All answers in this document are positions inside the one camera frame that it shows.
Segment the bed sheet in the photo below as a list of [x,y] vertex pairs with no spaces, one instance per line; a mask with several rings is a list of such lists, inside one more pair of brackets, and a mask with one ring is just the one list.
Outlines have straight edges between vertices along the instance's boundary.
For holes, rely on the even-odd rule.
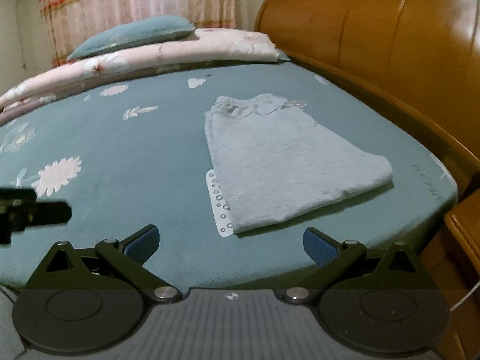
[[[218,96],[284,96],[359,149],[385,156],[393,181],[280,225],[222,237],[206,173],[204,112]],[[455,203],[443,165],[407,133],[335,85],[293,63],[174,72],[95,88],[0,127],[0,185],[66,199],[66,226],[32,228],[0,249],[0,282],[21,287],[51,245],[123,239],[148,224],[160,247],[145,267],[189,287],[288,286],[315,269],[302,246],[314,226],[369,247],[404,240],[419,250]]]

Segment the silver screw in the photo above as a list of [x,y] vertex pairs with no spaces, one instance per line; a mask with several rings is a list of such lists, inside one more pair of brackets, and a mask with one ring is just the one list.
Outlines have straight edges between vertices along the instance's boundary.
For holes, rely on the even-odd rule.
[[177,295],[178,291],[173,287],[164,286],[156,288],[153,293],[157,298],[160,299],[172,299]]
[[290,299],[305,299],[310,295],[310,292],[303,287],[292,287],[286,290],[285,295]]

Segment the folded blanket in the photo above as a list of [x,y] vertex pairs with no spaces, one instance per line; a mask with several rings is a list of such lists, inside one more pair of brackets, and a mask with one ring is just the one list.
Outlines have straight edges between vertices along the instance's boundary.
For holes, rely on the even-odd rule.
[[56,91],[98,77],[123,77],[138,70],[208,61],[277,62],[279,53],[267,35],[227,28],[199,28],[191,36],[123,49],[64,64],[25,80],[0,96],[0,109],[27,98],[57,97]]
[[385,157],[368,154],[270,93],[218,97],[205,114],[215,177],[234,233],[280,223],[392,179]]

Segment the teal pillow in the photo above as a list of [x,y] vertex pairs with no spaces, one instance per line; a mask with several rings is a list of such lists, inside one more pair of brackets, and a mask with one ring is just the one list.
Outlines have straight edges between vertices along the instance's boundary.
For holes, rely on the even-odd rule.
[[194,31],[195,26],[182,16],[162,15],[121,24],[87,39],[68,56],[67,61],[99,56],[145,44],[174,41]]

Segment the wooden headboard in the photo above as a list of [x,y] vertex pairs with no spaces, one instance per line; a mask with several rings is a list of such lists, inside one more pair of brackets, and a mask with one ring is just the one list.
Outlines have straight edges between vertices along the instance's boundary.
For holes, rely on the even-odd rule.
[[480,171],[479,0],[265,0],[256,30],[424,144]]

